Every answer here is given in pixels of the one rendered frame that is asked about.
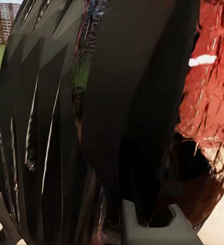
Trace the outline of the electric kettle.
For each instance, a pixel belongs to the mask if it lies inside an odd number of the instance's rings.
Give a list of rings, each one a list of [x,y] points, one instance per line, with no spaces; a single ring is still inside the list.
[[[198,234],[224,195],[224,0],[23,0],[0,68],[0,190],[27,245],[121,245],[123,137]]]

